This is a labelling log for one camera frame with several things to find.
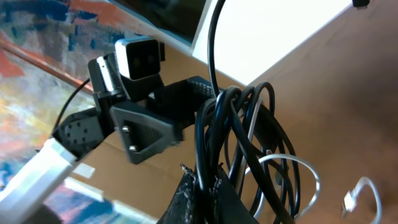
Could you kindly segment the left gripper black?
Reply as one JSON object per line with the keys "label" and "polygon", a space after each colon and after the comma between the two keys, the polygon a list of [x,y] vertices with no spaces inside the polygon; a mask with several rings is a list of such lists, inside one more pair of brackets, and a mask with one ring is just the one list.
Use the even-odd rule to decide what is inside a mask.
{"label": "left gripper black", "polygon": [[[167,86],[159,74],[131,80],[119,73],[115,53],[90,60],[88,70],[102,133],[109,136],[116,125],[133,164],[183,141],[182,129],[214,97],[211,83],[199,76]],[[149,110],[134,103],[146,99]]]}

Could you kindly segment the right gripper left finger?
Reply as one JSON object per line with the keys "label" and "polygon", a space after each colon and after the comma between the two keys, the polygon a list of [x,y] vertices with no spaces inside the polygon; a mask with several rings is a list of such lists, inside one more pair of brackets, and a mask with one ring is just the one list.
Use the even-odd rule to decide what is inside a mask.
{"label": "right gripper left finger", "polygon": [[194,171],[180,163],[183,176],[177,189],[157,224],[197,224],[198,209],[195,187],[197,183]]}

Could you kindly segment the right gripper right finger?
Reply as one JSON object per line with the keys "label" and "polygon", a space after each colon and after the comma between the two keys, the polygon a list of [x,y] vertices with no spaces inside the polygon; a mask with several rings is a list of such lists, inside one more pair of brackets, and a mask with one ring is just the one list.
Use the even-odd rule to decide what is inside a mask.
{"label": "right gripper right finger", "polygon": [[216,224],[258,224],[235,192],[221,164],[217,167],[213,186],[213,210],[213,223]]}

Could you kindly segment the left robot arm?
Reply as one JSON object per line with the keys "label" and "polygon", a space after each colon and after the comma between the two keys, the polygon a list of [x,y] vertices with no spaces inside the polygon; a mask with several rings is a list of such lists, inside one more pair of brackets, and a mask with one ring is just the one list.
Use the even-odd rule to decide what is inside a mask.
{"label": "left robot arm", "polygon": [[89,61],[95,107],[57,122],[43,148],[1,192],[1,222],[25,223],[77,164],[113,131],[127,158],[140,164],[183,140],[199,107],[213,96],[210,83],[190,77],[164,85],[160,64],[131,77],[119,71],[115,54]]}

